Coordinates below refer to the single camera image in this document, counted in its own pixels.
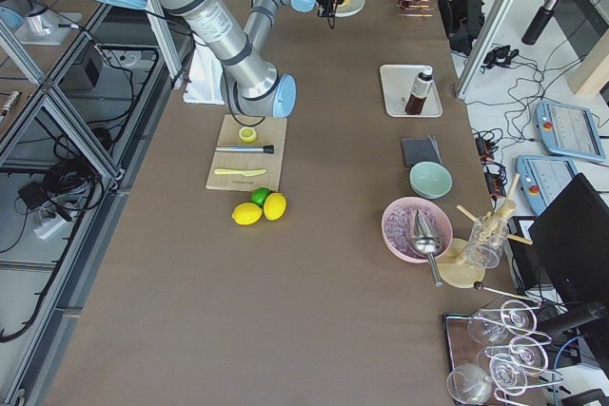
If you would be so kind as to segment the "white plate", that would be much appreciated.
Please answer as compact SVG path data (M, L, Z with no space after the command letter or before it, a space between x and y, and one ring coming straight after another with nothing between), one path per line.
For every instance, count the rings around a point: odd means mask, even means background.
M351 0L351 3L346 7L337 6L335 16L345 18L359 13L365 5L365 0Z

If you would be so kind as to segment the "cream plastic tray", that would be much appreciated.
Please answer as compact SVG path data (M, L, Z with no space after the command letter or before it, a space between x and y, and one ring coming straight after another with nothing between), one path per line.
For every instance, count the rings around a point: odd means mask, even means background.
M426 69L431 69L431 66L406 64L380 66L384 107L389 116L394 118L439 118L442 116L442 103L435 81L429 85L422 111L418 115L406 112L405 108L415 81Z

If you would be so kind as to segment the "tea bottle on tray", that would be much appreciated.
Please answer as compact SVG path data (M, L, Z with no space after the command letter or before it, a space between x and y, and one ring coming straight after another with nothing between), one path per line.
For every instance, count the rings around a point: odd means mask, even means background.
M407 115L419 115L433 84L432 67L423 68L415 77L404 112Z

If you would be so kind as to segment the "wine glass rack tray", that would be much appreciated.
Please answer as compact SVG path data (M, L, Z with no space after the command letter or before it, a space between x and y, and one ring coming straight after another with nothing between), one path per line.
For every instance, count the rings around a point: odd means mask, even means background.
M533 391L562 384L547 354L552 339L537 329L539 308L511 298L471 315L442 316L446 388L455 404L524 405Z

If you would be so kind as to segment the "grey folded cloth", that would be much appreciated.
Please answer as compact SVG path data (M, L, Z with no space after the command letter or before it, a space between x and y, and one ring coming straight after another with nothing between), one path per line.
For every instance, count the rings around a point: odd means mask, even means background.
M412 167L422 162L442 164L439 146L433 136L420 139L402 138L401 147L405 167Z

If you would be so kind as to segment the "black thermos bottle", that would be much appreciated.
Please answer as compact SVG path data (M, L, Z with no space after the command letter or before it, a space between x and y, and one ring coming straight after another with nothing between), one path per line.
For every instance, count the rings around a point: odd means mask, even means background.
M521 42L523 44L532 46L537 43L542 32L553 17L555 9L560 1L561 0L544 0L521 37Z

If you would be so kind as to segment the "half lime slice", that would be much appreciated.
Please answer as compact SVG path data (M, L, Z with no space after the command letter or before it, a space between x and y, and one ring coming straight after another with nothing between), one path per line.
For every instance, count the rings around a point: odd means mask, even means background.
M251 144L258 139L258 133L254 126L242 126L238 131L238 137L244 144Z

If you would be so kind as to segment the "metal muddler black tip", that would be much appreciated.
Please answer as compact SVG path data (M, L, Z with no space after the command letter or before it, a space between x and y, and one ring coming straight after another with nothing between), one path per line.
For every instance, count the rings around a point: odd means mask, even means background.
M216 152L223 153L262 153L273 154L275 152L274 145L225 145L216 146Z

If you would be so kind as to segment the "wooden cutting board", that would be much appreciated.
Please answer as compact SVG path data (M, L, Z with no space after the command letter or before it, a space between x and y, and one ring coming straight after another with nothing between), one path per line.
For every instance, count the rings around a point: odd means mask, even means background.
M223 153L214 151L206 188L211 190L253 191L258 187L267 187L278 191L282 162L285 150L285 135L287 118L265 118L254 126L258 139L251 144L244 144L238 137L242 126L230 115L226 114L220 129L216 146L225 145L274 145L273 154L262 153ZM233 169L266 169L266 174L255 177L217 176L214 168Z

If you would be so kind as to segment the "mint green bowl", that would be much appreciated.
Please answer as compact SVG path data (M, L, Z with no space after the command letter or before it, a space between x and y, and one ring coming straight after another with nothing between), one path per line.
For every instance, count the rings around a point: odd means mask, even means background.
M412 189L421 197L435 200L446 195L453 186L452 176L441 164L420 162L409 172Z

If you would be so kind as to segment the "yellow plastic knife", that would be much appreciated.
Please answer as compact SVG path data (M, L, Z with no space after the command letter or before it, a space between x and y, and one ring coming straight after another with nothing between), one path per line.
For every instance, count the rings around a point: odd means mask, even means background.
M233 168L214 168L214 175L217 176L243 176L255 177L266 174L266 169L233 169Z

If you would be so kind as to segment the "green lime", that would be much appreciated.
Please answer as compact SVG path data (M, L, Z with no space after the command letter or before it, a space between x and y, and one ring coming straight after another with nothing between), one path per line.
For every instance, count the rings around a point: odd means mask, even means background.
M259 187L251 192L250 200L258 206L263 206L265 204L265 200L271 193L272 191L269 188Z

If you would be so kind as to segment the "yellow lemon right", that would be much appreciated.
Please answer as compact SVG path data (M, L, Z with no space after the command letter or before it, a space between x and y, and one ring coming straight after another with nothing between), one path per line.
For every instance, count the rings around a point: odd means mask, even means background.
M263 212L269 221L277 221L284 215L286 208L287 200L285 195L273 192L266 197Z

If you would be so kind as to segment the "yellow lemon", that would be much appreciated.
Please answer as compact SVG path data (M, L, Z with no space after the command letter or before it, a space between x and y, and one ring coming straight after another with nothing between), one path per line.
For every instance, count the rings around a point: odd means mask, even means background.
M256 203L247 202L238 204L231 215L233 221L239 225L252 225L261 219L263 209Z
M277 221L284 215L286 208L287 200L285 195L273 192L266 197L263 212L269 221Z

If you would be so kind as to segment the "pink bowl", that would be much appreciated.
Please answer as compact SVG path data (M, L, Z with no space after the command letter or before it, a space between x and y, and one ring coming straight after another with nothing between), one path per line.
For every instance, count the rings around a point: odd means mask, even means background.
M427 263L426 257L415 253L408 243L413 235L415 215L423 214L442 242L437 257L450 246L453 237L452 224L447 215L434 203L420 197L403 197L392 202L383 212L382 234L391 253L402 261Z

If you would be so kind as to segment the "yellow lemon left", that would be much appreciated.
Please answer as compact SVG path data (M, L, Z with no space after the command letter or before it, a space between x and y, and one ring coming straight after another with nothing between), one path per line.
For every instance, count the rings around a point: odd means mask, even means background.
M261 219L263 209L256 203L247 202L238 204L231 215L233 221L239 225L252 225Z

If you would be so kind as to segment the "metal ice scoop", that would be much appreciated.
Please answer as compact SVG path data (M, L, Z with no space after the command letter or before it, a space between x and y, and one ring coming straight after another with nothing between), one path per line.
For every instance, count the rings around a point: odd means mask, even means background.
M436 256L442 249L442 241L421 210L415 212L413 235L408 239L408 244L418 256L427 259L434 284L442 287L442 277L436 262Z

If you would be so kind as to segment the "clear glass mug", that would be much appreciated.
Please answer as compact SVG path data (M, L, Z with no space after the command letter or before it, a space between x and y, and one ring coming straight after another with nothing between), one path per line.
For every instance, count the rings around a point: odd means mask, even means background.
M484 268L497 267L506 238L506 221L495 216L477 218L464 250L467 261Z

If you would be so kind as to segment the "black monitor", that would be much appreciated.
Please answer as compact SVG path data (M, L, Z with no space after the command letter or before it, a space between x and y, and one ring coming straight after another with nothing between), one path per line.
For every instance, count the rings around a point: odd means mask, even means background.
M583 174L538 216L530 234L563 300L608 303L608 205Z

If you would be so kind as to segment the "aluminium frame post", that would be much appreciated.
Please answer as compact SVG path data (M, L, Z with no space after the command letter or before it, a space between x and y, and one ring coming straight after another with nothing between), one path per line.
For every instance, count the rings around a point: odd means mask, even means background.
M464 102L467 91L478 74L481 64L497 35L501 24L515 0L494 0L474 47L466 60L455 87L456 97Z

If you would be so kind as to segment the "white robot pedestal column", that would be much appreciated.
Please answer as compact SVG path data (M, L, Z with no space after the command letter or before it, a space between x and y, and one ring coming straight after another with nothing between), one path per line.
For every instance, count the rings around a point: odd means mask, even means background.
M183 96L184 102L224 106L226 102L221 90L222 75L220 60L208 46L196 40Z

